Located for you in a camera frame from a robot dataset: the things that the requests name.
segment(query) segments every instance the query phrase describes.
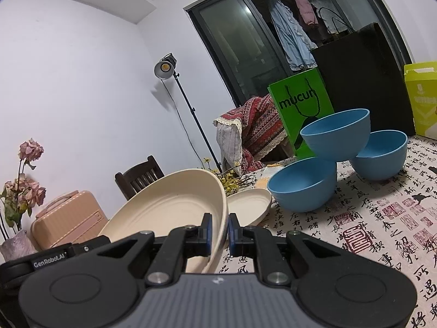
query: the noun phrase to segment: wooden chair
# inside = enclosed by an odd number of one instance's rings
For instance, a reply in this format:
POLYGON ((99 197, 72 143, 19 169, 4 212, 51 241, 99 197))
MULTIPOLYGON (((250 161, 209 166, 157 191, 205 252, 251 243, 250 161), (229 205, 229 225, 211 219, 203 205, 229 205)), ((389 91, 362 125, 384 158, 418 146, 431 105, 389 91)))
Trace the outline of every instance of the wooden chair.
POLYGON ((135 165, 124 174, 115 174, 115 182, 126 199, 130 200, 139 191, 161 177, 164 177, 164 174, 155 158, 151 155, 145 163, 135 165))

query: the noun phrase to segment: light stand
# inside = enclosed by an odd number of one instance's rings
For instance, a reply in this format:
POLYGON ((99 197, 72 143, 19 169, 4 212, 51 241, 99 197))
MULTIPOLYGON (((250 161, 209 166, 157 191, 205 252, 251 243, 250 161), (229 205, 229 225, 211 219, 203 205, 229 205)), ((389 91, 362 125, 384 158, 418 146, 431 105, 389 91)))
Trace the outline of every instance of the light stand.
POLYGON ((217 166, 217 169, 220 172, 222 172, 221 164, 217 160, 217 158, 215 157, 215 154, 212 151, 211 145, 209 144, 209 141, 206 138, 205 133, 203 132, 202 126, 200 125, 199 120, 196 117, 196 114, 195 114, 196 110, 191 106, 191 104, 190 104, 190 102, 189 102, 189 100, 187 98, 187 95, 185 95, 185 92, 184 92, 184 90, 182 88, 182 85, 179 82, 179 79, 178 79, 179 74, 176 74, 176 72, 174 71, 175 67, 176 67, 176 59, 174 58, 174 56, 172 54, 168 54, 164 58, 162 58, 160 60, 160 62, 155 66, 154 72, 155 72, 155 75, 158 78, 162 79, 162 80, 169 79, 172 76, 172 74, 173 74, 173 77, 176 80, 176 83, 178 84, 179 89, 182 92, 182 95, 184 96, 185 102, 187 103, 188 108, 190 109, 190 112, 191 112, 194 120, 196 121, 196 125, 199 128, 200 133, 202 134, 202 137, 203 137, 203 139, 204 139, 204 141, 206 143, 206 146, 208 147, 209 152, 211 153, 212 158, 214 159, 214 162, 215 162, 215 164, 217 166))

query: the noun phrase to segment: pink suitcase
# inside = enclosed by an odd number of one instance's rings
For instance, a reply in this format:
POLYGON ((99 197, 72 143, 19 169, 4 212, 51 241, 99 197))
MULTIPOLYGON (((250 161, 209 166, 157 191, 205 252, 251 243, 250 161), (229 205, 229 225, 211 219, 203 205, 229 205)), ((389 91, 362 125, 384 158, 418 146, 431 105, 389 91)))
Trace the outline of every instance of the pink suitcase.
POLYGON ((73 191, 53 200, 38 213, 31 232, 41 249, 45 250, 95 238, 107 222, 91 192, 73 191))

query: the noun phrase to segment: suitcase handle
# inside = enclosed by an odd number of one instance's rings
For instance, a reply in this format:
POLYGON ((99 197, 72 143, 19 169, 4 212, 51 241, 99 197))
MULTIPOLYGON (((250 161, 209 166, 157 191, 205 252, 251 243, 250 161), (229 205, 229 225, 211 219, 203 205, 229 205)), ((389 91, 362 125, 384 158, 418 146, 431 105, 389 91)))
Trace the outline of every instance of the suitcase handle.
POLYGON ((60 195, 53 201, 51 201, 41 212, 36 214, 36 219, 44 216, 46 213, 50 212, 52 209, 55 209, 59 205, 62 205, 64 202, 68 201, 71 197, 76 196, 79 191, 75 190, 73 192, 60 195))

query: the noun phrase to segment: screw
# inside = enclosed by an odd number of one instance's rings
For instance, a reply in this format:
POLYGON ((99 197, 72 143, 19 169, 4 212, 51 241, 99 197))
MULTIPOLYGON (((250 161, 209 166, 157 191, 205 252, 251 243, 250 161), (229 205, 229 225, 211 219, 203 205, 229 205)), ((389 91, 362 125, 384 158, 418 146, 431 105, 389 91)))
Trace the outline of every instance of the screw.
POLYGON ((280 271, 275 271, 273 273, 269 273, 267 275, 268 282, 275 283, 275 284, 282 284, 288 280, 288 276, 285 273, 282 273, 280 271))
POLYGON ((161 271, 156 271, 147 276, 147 280, 149 280, 151 283, 156 284, 166 283, 169 279, 169 275, 166 273, 162 273, 161 271))

